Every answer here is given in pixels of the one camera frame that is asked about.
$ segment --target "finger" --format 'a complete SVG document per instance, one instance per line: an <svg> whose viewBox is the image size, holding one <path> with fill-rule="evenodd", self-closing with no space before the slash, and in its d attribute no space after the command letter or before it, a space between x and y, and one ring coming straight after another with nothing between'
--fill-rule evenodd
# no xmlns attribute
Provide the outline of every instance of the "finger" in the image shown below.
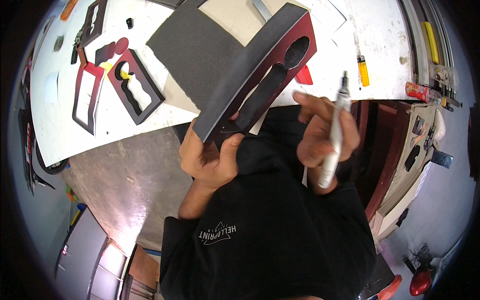
<svg viewBox="0 0 480 300"><path fill-rule="evenodd" d="M304 139L297 147L299 161L308 168L320 165L325 155L333 151L332 143L329 140L319 140L314 137Z"/></svg>
<svg viewBox="0 0 480 300"><path fill-rule="evenodd" d="M218 172L227 178L233 178L238 173L237 150L244 137L243 134L236 133L224 140L220 147Z"/></svg>
<svg viewBox="0 0 480 300"><path fill-rule="evenodd" d="M315 114L311 110L309 110L308 108L302 107L300 109L299 121L304 124L307 124L308 122L310 122L310 120L313 118L314 115Z"/></svg>
<svg viewBox="0 0 480 300"><path fill-rule="evenodd" d="M186 142L187 143L185 144L182 153L180 154L183 159L182 168L201 167L200 164L202 161L204 143L202 143L202 140L193 130L189 133L188 140Z"/></svg>
<svg viewBox="0 0 480 300"><path fill-rule="evenodd" d="M293 100L327 122L332 121L335 105L327 98L317 98L300 92L293 94Z"/></svg>
<svg viewBox="0 0 480 300"><path fill-rule="evenodd" d="M183 156L183 153L185 153L185 150L188 149L188 141L190 140L190 134L193 131L193 125L197 122L197 118L194 118L190 122L190 126L187 129L187 132L185 133L185 136L183 137L183 142L180 145L179 152L180 156Z"/></svg>
<svg viewBox="0 0 480 300"><path fill-rule="evenodd" d="M349 158L353 150L360 144L360 135L352 114L342 109L340 111L340 126L343 132L342 155L340 160Z"/></svg>
<svg viewBox="0 0 480 300"><path fill-rule="evenodd" d="M235 120L236 118L238 118L240 115L240 112L237 110L231 117L230 117L230 121L233 121Z"/></svg>

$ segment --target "yellow foam piece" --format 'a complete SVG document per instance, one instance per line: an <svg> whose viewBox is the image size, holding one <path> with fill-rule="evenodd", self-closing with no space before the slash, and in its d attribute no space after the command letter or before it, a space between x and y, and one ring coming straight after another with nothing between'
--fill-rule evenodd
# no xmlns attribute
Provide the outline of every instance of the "yellow foam piece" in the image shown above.
<svg viewBox="0 0 480 300"><path fill-rule="evenodd" d="M108 62L103 62L103 63L100 64L100 67L105 69L106 73L108 73L113 68L113 65L111 63L108 63ZM130 80L132 80L132 76L128 75L128 73L125 72L125 71L120 71L120 76L123 79L128 79L128 82L130 82ZM106 75L105 75L103 80L110 82L110 79Z"/></svg>
<svg viewBox="0 0 480 300"><path fill-rule="evenodd" d="M437 65L440 64L440 56L438 54L437 40L435 39L435 33L433 27L429 22L423 22L427 29L428 41L430 43L430 51L432 52L432 61Z"/></svg>

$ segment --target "yellow lighter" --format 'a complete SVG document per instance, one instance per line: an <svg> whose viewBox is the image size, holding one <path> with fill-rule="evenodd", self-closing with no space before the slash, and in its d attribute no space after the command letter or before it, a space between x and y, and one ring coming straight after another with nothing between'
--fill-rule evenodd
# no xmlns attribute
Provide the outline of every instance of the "yellow lighter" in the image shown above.
<svg viewBox="0 0 480 300"><path fill-rule="evenodd" d="M367 63L365 62L365 57L363 55L358 55L357 62L359 63L361 83L363 86L369 86L370 82L368 80Z"/></svg>

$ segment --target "black foam piece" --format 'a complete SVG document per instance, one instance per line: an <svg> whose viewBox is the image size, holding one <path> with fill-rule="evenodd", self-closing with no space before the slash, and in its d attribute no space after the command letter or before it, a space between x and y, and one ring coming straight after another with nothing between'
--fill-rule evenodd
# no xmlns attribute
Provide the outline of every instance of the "black foam piece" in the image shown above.
<svg viewBox="0 0 480 300"><path fill-rule="evenodd" d="M179 6L147 42L199 110L243 45L198 9L206 0Z"/></svg>
<svg viewBox="0 0 480 300"><path fill-rule="evenodd" d="M163 5L171 9L177 9L185 0L148 0L153 3Z"/></svg>
<svg viewBox="0 0 480 300"><path fill-rule="evenodd" d="M98 67L101 63L111 59L115 54L115 42L103 46L95 51L95 66Z"/></svg>

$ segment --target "cutout hole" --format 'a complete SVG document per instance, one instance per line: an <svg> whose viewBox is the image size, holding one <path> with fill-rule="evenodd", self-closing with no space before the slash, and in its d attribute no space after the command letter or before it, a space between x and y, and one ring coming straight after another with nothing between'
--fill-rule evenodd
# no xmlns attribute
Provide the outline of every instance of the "cutout hole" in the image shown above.
<svg viewBox="0 0 480 300"><path fill-rule="evenodd" d="M95 76L89 72L82 73L82 83L78 94L76 117L83 124L88 124L88 108L90 106L90 98L92 97L95 85Z"/></svg>
<svg viewBox="0 0 480 300"><path fill-rule="evenodd" d="M90 24L90 34L92 34L93 29L95 28L96 14L98 13L98 5L93 9L92 23Z"/></svg>
<svg viewBox="0 0 480 300"><path fill-rule="evenodd" d="M302 36L290 45L285 53L284 66L287 70L293 69L300 64L307 53L309 45L310 39L306 36Z"/></svg>

